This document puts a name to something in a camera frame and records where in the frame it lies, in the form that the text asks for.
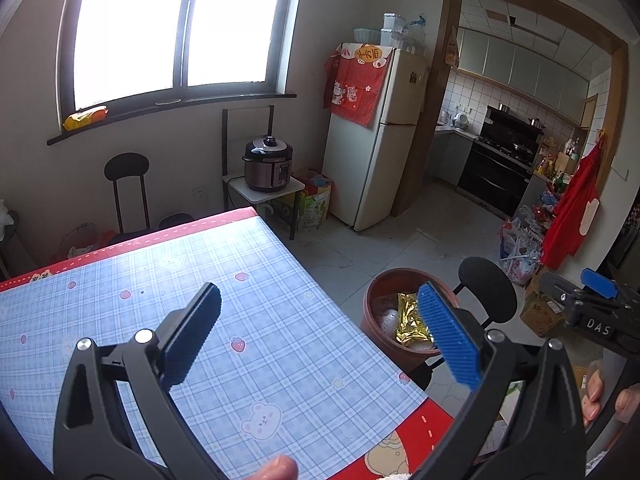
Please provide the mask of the left hand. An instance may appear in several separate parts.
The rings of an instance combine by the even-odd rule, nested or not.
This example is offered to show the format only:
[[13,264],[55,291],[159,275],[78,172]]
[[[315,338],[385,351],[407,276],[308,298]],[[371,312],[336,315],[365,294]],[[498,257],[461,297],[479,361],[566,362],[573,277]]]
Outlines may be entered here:
[[291,457],[279,455],[258,471],[251,474],[247,480],[296,480],[298,478],[298,466]]

